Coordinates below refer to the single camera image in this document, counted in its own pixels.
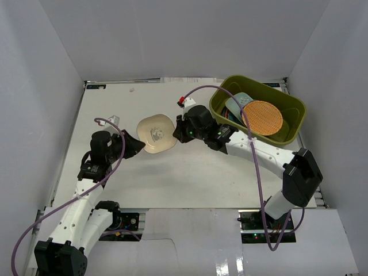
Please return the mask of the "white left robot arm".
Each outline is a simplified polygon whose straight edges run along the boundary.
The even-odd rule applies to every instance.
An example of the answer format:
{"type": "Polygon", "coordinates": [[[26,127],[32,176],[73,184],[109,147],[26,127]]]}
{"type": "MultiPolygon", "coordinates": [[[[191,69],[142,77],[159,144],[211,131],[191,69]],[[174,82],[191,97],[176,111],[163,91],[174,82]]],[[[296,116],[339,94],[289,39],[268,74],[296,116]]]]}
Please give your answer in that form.
{"type": "Polygon", "coordinates": [[[119,204],[98,201],[117,162],[137,155],[145,143],[125,130],[92,134],[82,158],[72,203],[46,241],[34,248],[40,275],[85,275],[87,257],[103,232],[121,224],[119,204]]]}

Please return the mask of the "dark striped rim plate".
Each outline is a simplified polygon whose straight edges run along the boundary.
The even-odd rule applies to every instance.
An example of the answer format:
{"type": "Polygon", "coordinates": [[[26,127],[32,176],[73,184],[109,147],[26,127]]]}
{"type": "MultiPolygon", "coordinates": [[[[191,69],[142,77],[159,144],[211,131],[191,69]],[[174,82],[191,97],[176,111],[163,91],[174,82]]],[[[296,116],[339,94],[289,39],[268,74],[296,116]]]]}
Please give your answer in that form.
{"type": "Polygon", "coordinates": [[[229,118],[229,110],[228,108],[225,106],[222,111],[221,111],[221,116],[228,119],[229,118]]]}

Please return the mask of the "cream panda square dish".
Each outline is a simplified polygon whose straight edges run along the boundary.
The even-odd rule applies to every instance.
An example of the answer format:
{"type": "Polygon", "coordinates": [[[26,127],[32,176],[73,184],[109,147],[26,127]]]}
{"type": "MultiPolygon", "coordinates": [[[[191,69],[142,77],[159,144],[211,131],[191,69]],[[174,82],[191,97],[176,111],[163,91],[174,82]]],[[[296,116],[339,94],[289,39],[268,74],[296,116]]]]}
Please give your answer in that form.
{"type": "Polygon", "coordinates": [[[165,114],[156,114],[142,119],[137,125],[139,140],[145,143],[144,150],[157,154],[174,147],[177,139],[173,136],[173,121],[165,114]]]}

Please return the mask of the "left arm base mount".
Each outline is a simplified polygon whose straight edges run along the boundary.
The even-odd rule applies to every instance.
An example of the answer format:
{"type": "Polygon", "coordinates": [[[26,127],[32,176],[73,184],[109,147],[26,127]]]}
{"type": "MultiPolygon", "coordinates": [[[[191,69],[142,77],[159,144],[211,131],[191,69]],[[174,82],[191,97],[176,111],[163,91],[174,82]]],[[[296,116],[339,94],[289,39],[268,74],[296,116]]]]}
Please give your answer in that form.
{"type": "Polygon", "coordinates": [[[145,227],[145,213],[122,212],[117,222],[107,228],[99,240],[106,242],[139,242],[145,227]]]}

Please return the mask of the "mint green divided tray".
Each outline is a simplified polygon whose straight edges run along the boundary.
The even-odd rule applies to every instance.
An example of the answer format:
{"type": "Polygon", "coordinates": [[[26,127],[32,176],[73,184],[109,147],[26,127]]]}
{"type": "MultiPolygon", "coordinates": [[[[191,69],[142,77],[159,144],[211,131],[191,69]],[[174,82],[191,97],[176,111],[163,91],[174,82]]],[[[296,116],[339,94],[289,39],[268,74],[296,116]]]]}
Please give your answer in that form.
{"type": "Polygon", "coordinates": [[[252,101],[253,99],[248,94],[240,92],[230,97],[225,102],[225,107],[232,114],[232,118],[236,119],[239,124],[243,124],[241,109],[252,101]]]}

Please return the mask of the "teal scalloped plate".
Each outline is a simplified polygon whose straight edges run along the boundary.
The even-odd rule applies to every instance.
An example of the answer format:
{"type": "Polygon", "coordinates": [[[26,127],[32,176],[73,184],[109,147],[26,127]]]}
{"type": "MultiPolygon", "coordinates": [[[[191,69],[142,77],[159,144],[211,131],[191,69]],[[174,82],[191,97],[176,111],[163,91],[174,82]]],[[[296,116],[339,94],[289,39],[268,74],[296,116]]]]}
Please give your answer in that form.
{"type": "Polygon", "coordinates": [[[229,121],[234,122],[238,125],[244,125],[242,121],[239,121],[236,116],[234,116],[229,110],[225,112],[225,118],[227,118],[229,121]]]}

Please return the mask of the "orange woven round plate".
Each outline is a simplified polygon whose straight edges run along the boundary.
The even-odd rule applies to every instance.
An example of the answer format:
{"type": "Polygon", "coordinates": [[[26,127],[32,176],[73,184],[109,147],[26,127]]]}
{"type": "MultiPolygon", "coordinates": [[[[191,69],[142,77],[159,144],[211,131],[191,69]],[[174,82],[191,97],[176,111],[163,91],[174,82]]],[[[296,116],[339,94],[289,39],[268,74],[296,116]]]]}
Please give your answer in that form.
{"type": "Polygon", "coordinates": [[[283,126],[281,112],[271,103],[265,101],[251,101],[243,107],[241,113],[243,122],[254,133],[262,136],[276,134],[283,126]]]}

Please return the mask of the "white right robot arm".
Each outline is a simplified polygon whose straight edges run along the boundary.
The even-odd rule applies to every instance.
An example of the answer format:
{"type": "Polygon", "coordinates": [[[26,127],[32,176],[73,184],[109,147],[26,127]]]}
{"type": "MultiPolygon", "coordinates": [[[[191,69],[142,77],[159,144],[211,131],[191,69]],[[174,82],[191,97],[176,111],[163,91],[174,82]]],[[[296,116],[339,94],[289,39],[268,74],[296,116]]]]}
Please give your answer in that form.
{"type": "Polygon", "coordinates": [[[172,134],[181,143],[194,139],[210,149],[253,161],[282,180],[282,188],[267,200],[260,224],[273,229],[281,217],[294,207],[305,208],[323,180],[317,162],[305,148],[291,151],[249,137],[234,126],[218,124],[203,105],[195,105],[176,117],[172,134]]]}

